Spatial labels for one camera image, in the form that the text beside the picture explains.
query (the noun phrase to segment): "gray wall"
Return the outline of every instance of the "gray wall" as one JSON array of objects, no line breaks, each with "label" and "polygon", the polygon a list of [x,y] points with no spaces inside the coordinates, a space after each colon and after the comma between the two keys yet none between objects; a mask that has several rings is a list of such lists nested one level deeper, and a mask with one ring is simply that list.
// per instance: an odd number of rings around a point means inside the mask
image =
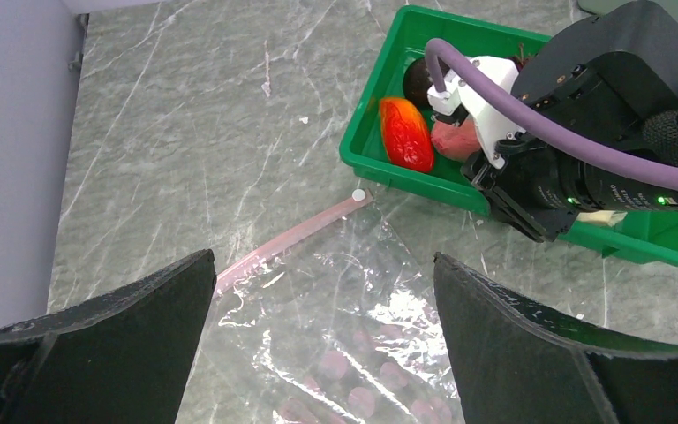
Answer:
[{"label": "gray wall", "polygon": [[61,0],[0,0],[0,326],[46,310],[81,42]]}]

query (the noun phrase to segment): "ziplock bag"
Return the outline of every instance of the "ziplock bag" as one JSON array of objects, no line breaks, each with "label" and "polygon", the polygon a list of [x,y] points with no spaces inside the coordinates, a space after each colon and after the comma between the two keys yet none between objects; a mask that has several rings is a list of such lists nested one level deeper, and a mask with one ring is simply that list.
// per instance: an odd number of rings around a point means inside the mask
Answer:
[{"label": "ziplock bag", "polygon": [[432,282],[372,203],[333,219],[221,273],[178,422],[463,423]]}]

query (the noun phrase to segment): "orange red vegetable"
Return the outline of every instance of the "orange red vegetable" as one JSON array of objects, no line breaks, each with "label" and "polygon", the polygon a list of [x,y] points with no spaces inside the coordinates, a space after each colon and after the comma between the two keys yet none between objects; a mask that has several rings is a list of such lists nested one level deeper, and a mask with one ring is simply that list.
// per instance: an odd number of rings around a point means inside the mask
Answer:
[{"label": "orange red vegetable", "polygon": [[380,136],[392,164],[418,172],[430,172],[435,151],[430,130],[414,104],[401,97],[380,100]]}]

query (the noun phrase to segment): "marble surface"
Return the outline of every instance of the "marble surface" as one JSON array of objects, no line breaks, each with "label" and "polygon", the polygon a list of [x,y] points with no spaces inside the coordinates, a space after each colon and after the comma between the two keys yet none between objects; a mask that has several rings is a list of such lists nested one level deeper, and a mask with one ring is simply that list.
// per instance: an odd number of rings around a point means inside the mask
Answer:
[{"label": "marble surface", "polygon": [[[413,3],[545,34],[585,16],[571,0]],[[201,248],[224,270],[361,186],[427,277],[442,251],[565,313],[678,344],[678,269],[533,244],[359,180],[340,161],[338,143],[404,4],[187,0],[92,14],[49,311]],[[191,405],[179,420],[201,422],[214,408]]]}]

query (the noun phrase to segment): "dark purple fruit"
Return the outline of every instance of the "dark purple fruit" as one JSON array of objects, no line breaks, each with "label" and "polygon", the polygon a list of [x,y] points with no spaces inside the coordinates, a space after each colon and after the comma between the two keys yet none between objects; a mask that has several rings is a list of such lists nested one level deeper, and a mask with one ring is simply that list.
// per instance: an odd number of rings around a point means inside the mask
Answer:
[{"label": "dark purple fruit", "polygon": [[[451,68],[444,64],[440,59],[438,63],[441,64],[443,75]],[[432,107],[427,101],[427,89],[433,84],[433,79],[430,78],[430,72],[427,70],[425,58],[421,57],[412,62],[404,72],[404,80],[402,89],[404,91],[404,98],[409,100],[418,110],[431,110]]]}]

